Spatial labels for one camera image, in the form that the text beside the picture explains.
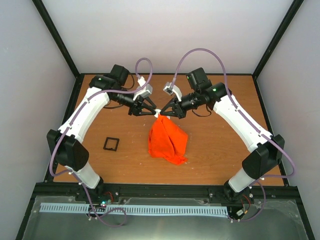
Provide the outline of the orange garment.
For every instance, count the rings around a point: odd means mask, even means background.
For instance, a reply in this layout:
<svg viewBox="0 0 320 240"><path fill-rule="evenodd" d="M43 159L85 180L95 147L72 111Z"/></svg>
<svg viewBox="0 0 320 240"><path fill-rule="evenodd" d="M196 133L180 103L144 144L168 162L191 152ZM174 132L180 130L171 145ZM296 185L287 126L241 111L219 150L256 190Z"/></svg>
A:
<svg viewBox="0 0 320 240"><path fill-rule="evenodd" d="M159 115L148 134L148 153L174 165L187 162L185 157L188 135L172 120Z"/></svg>

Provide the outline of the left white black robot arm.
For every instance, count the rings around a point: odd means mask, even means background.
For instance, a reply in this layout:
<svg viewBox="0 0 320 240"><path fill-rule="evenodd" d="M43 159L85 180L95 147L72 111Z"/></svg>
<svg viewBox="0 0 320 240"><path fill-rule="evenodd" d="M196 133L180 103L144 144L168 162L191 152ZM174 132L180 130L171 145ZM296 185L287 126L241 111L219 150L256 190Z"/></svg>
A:
<svg viewBox="0 0 320 240"><path fill-rule="evenodd" d="M74 175L80 185L86 186L86 195L95 202L103 198L104 188L100 186L103 180L91 167L83 141L98 113L111 101L128 107L129 115L153 116L156 113L156 106L149 98L153 91L151 78L144 79L138 75L138 88L127 90L123 84L128 75L126 68L114 65L111 73L94 76L72 115L58 130L51 129L46 136L51 153L50 174L58 176L53 171L54 162L64 166L64 172Z"/></svg>

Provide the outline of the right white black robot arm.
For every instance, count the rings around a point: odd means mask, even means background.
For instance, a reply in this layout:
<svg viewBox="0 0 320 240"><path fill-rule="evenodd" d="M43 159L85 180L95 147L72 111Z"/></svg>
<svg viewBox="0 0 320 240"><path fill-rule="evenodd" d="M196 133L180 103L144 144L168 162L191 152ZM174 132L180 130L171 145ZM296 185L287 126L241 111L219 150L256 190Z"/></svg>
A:
<svg viewBox="0 0 320 240"><path fill-rule="evenodd" d="M246 188L280 164L285 140L260 126L238 103L226 84L212 84L203 68L189 72L186 78L193 92L183 95L177 86L167 82L164 92L175 97L162 108L160 114L182 119L189 110L204 105L222 117L237 133L249 155L242 161L240 170L223 187L226 200L234 202Z"/></svg>

